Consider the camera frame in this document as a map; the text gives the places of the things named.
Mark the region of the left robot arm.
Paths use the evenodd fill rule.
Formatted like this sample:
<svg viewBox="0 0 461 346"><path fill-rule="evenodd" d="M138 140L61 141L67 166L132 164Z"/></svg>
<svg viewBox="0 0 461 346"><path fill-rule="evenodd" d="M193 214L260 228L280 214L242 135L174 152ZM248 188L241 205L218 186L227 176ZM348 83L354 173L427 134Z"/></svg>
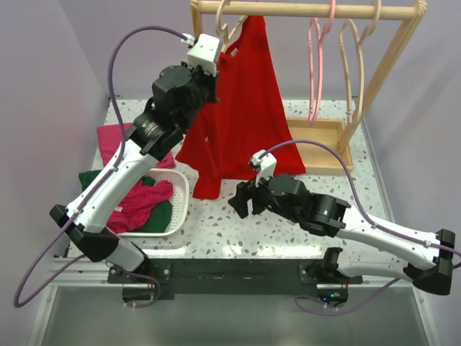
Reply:
<svg viewBox="0 0 461 346"><path fill-rule="evenodd" d="M52 219L92 262L110 262L134 283L148 277L147 255L110 230L107 222L140 178L183 139L200 109L217 101L217 78L215 62L165 68L152 84L144 111L124 129L103 170L73 202L52 208Z"/></svg>

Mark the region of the red t shirt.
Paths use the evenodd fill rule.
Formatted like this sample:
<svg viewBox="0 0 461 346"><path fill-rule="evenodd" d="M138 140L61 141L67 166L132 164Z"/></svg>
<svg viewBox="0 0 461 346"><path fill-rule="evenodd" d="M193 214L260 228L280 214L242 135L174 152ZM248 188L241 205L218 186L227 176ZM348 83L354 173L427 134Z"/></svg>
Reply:
<svg viewBox="0 0 461 346"><path fill-rule="evenodd" d="M219 197L223 179L248 180L251 157L291 140L263 17L250 16L218 61L217 104L206 104L176 160L198 173L193 197Z"/></svg>

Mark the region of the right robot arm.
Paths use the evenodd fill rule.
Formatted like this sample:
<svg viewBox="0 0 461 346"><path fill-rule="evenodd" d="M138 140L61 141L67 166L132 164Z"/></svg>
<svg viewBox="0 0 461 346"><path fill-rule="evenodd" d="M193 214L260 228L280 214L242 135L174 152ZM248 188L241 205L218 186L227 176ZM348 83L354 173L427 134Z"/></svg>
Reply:
<svg viewBox="0 0 461 346"><path fill-rule="evenodd" d="M269 211L309 234L373 248L371 252L327 249L316 270L329 283L368 275L405 280L438 296L451 291L455 245L451 231L418 231L362 213L345 200L310 192L290 174L240 182L228 203L240 218Z"/></svg>

